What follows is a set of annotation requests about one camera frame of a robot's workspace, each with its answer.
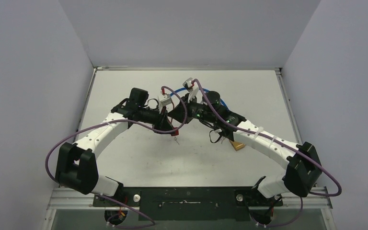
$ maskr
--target robotic arm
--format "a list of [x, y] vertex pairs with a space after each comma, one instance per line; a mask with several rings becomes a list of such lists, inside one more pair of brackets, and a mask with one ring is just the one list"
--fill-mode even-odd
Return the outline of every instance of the robotic arm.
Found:
[[169, 95], [162, 92], [158, 99], [158, 108], [151, 109], [145, 105], [149, 97], [148, 92], [133, 88], [130, 97], [115, 106], [103, 121], [108, 123], [107, 125], [93, 130], [73, 144], [64, 143], [60, 147], [55, 179], [61, 185], [83, 194], [117, 197], [122, 191], [123, 184], [99, 175], [96, 166], [96, 159], [106, 146], [132, 126], [132, 122], [113, 121], [129, 119], [149, 123], [155, 130], [165, 131], [164, 133], [170, 131], [170, 135], [175, 136], [178, 135], [178, 130], [172, 132], [174, 127], [168, 120], [168, 117], [171, 117], [185, 124], [196, 119], [208, 127], [213, 127], [221, 136], [244, 143], [281, 165], [285, 169], [284, 173], [262, 177], [253, 187], [264, 197], [270, 198], [285, 192], [292, 192], [301, 197], [307, 196], [321, 175], [321, 170], [295, 151], [299, 150], [321, 164], [313, 145], [305, 142], [301, 146], [264, 131], [262, 127], [224, 107], [217, 92], [203, 93], [202, 103], [197, 103], [198, 86], [192, 79], [188, 79], [183, 85], [189, 92], [181, 98], [184, 104], [179, 104], [169, 113], [166, 110], [166, 105], [172, 102]]

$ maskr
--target white tabletop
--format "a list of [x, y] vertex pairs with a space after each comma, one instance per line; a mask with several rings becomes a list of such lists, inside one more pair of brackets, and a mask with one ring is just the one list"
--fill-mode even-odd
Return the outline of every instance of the white tabletop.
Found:
[[[81, 128], [102, 122], [133, 87], [154, 98], [161, 86], [178, 89], [190, 77], [218, 91], [231, 111], [278, 137], [296, 141], [273, 70], [98, 71]], [[98, 171], [125, 186], [250, 186], [263, 175], [283, 171], [252, 148], [235, 151], [228, 140], [211, 144], [208, 133], [206, 126], [193, 120], [180, 129], [177, 144], [170, 135], [133, 125], [102, 152]]]

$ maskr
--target bolt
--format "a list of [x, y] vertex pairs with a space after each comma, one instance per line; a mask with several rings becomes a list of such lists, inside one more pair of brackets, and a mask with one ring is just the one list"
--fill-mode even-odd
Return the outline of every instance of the bolt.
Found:
[[236, 200], [237, 201], [243, 201], [243, 195], [242, 194], [236, 195]]
[[133, 201], [135, 201], [135, 202], [139, 202], [139, 201], [140, 201], [140, 196], [139, 196], [138, 194], [135, 194], [135, 195], [133, 196]]

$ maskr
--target wooden block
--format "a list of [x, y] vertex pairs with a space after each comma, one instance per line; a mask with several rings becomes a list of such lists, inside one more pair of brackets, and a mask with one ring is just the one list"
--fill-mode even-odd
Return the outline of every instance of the wooden block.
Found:
[[242, 143], [236, 142], [236, 141], [229, 140], [229, 142], [232, 144], [233, 148], [236, 151], [241, 150], [241, 149], [243, 149], [246, 146], [245, 144], [242, 144]]

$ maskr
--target table surface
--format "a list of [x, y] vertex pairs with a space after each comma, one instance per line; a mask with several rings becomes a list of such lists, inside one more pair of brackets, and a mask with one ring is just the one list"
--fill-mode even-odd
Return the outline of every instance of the table surface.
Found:
[[[129, 97], [133, 87], [147, 90], [149, 98], [154, 98], [161, 86], [178, 89], [190, 77], [199, 79], [206, 89], [218, 91], [230, 110], [265, 131], [296, 142], [273, 70], [98, 71], [81, 128], [102, 122], [111, 108]], [[193, 120], [180, 129], [177, 143], [170, 135], [133, 125], [102, 152], [98, 171], [125, 186], [250, 186], [264, 175], [283, 172], [252, 148], [235, 151], [228, 140], [210, 143], [208, 133], [206, 126]]]

